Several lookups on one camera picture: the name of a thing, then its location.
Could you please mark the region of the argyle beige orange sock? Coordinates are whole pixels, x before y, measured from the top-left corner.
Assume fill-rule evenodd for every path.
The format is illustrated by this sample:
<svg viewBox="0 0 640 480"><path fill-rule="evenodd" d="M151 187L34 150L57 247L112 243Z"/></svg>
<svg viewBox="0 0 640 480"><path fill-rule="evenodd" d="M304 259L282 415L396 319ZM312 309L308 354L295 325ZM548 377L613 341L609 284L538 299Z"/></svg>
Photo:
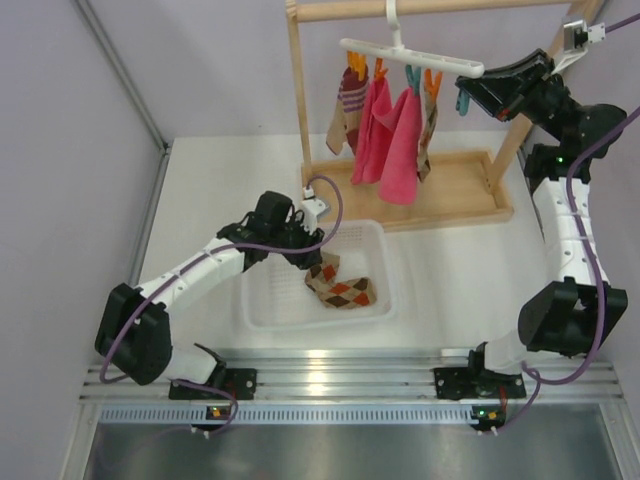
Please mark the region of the argyle beige orange sock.
<svg viewBox="0 0 640 480"><path fill-rule="evenodd" d="M425 122L418 144L417 157L417 175L420 182L424 182L431 172L429 145L434 135L438 119L437 101L430 93L425 94L424 111Z"/></svg>

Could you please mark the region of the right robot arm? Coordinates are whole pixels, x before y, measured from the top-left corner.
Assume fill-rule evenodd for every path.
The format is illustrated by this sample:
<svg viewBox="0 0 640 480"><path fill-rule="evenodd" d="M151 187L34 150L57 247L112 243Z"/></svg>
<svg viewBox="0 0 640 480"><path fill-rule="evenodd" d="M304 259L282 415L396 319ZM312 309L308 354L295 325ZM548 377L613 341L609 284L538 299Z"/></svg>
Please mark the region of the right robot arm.
<svg viewBox="0 0 640 480"><path fill-rule="evenodd" d="M506 122L522 115L558 142L534 145L524 164L544 240L547 283L521 307L516 329L468 355L467 385L486 397L523 374L543 383L526 363L531 353L581 355L589 365L626 311L626 291L610 285L597 256L590 166L606 156L633 118L613 104L576 101L542 50L478 78L460 76L456 85L491 117Z"/></svg>

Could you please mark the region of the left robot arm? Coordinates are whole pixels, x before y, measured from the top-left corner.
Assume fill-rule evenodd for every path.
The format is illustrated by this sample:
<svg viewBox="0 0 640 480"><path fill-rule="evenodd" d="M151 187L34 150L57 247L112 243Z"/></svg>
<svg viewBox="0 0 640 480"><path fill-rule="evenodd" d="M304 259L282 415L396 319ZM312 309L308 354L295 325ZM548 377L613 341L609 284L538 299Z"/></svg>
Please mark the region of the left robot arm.
<svg viewBox="0 0 640 480"><path fill-rule="evenodd" d="M221 228L198 253L159 277L138 286L122 283L109 294L94 347L107 365L144 386L168 380L205 397L220 394L226 364L199 344L174 340L178 317L218 285L265 260L282 255L306 270L321 261L324 232L318 220L329 209L306 188L300 205L280 193L263 193L253 211Z"/></svg>

